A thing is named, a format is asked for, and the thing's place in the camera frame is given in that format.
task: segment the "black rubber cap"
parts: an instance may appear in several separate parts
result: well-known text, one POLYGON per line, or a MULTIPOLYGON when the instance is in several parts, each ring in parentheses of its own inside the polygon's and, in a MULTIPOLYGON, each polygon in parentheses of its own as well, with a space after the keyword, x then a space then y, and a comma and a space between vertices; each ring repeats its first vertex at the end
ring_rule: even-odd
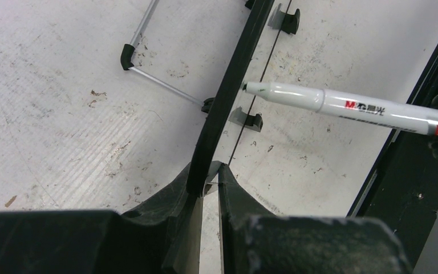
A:
POLYGON ((128 68, 133 67, 132 55, 135 52, 135 48, 132 45, 123 45, 123 50, 121 51, 120 63, 123 70, 128 70, 128 68))

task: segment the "white marker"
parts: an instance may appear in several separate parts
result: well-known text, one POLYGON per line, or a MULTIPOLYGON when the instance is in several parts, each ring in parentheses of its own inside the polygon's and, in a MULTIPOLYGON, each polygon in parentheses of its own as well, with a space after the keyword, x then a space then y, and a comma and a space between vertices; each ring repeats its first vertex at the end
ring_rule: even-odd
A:
POLYGON ((424 135, 438 135, 438 110, 334 90, 247 82, 247 93, 266 101, 424 135))

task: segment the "metal rod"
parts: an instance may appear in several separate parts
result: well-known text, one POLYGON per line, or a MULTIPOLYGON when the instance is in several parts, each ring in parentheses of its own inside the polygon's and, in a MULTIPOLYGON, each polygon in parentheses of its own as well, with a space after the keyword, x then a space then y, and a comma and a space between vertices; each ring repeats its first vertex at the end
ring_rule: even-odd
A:
POLYGON ((173 86, 163 82, 162 80, 159 80, 159 79, 155 78, 154 76, 151 76, 150 74, 147 74, 146 72, 143 72, 143 71, 139 70, 138 68, 130 67, 129 70, 137 72, 138 74, 140 74, 140 75, 142 75, 142 76, 144 76, 144 77, 154 81, 155 83, 157 83, 157 84, 167 88, 169 91, 177 94, 178 96, 180 96, 180 97, 182 97, 184 99, 187 99, 187 100, 191 101, 192 103, 198 104, 201 107, 204 106, 204 103, 201 100, 196 99, 196 98, 190 96, 189 94, 187 94, 187 93, 185 93, 183 91, 180 91, 179 89, 177 89, 177 88, 175 88, 175 87, 173 87, 173 86))
POLYGON ((140 21, 139 27, 135 31, 135 34, 133 35, 132 40, 130 41, 130 45, 137 48, 137 46, 140 43, 140 39, 143 36, 143 32, 147 28, 148 21, 150 21, 150 18, 152 17, 153 11, 155 11, 155 7, 159 3, 159 0, 151 0, 150 5, 148 5, 148 8, 142 18, 142 21, 140 21))

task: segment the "red m logo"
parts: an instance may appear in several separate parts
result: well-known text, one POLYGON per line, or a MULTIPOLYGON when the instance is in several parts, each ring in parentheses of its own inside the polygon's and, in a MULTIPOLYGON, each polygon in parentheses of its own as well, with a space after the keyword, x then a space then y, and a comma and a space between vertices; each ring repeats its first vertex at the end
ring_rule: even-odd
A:
POLYGON ((345 108, 355 108, 354 101, 345 101, 345 108))

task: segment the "white table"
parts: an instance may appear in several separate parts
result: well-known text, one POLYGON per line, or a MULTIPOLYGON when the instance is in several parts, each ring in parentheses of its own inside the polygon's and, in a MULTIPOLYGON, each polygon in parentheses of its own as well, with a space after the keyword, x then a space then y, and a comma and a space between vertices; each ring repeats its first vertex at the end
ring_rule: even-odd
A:
MULTIPOLYGON (((158 7, 154 16, 167 20, 150 22, 148 49, 137 49, 141 69, 213 97, 249 15, 242 1, 215 3, 158 7), (209 21, 217 23, 197 27, 209 21), (197 47, 196 38, 204 41, 197 47)), ((123 43, 147 5, 0 3, 0 210, 123 212, 190 161, 205 114, 120 67, 123 43)), ((435 1, 293 0, 296 8, 300 30, 280 34, 264 81, 405 102, 438 42, 435 1)), ((258 80, 265 67, 272 45, 262 39, 245 80, 258 80)), ((252 100, 239 96, 238 104, 252 100)), ((389 130, 260 99, 257 112, 262 132, 245 130, 233 156, 239 183, 278 214, 345 215, 389 130)), ((237 128, 226 124, 216 159, 228 161, 237 128)), ((219 272, 217 234, 216 193, 205 198, 201 273, 219 272)))

